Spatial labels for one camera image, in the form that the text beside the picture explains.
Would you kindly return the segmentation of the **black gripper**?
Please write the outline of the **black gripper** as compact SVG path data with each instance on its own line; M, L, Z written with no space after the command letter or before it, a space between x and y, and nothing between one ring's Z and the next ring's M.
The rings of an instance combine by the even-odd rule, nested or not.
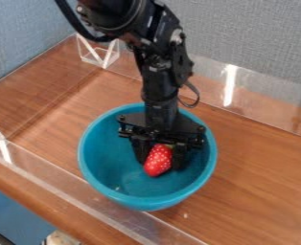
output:
M189 148L201 148L204 126L181 114L177 98L145 100L137 112L119 113L118 136L131 142L134 158L142 165L153 144L173 145L170 166L181 170L188 163Z

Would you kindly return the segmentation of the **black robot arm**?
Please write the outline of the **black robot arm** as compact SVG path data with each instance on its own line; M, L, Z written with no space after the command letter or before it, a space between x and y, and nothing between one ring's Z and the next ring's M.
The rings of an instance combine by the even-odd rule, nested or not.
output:
M180 21L160 0L53 0L75 32L87 40L119 39L134 54L141 75L143 111L121 114L118 135L142 163L156 144L172 146L170 164L185 165L186 154L202 146L204 127L180 113L178 89L189 83L189 59Z

